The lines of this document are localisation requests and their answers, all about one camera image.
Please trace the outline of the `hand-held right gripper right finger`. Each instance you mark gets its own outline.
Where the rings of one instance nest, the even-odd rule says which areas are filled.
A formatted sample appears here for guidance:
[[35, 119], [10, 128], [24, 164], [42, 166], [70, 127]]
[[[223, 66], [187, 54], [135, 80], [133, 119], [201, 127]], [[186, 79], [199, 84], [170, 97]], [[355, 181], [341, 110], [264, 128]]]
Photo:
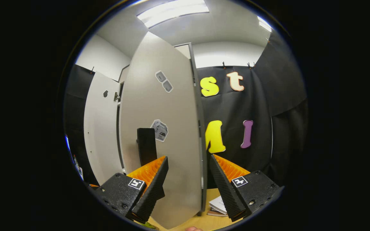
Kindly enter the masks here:
[[210, 170], [232, 222], [261, 214], [284, 190], [262, 171], [249, 172], [216, 154], [210, 156]]

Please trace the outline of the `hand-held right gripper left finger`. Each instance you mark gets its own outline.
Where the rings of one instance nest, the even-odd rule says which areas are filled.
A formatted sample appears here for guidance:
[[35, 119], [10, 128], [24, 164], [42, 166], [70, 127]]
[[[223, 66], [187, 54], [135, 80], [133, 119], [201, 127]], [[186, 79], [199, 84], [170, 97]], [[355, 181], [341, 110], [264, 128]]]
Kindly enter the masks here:
[[117, 215], [145, 224], [156, 202], [165, 196], [168, 170], [168, 158], [162, 156], [130, 174], [116, 173], [94, 192]]

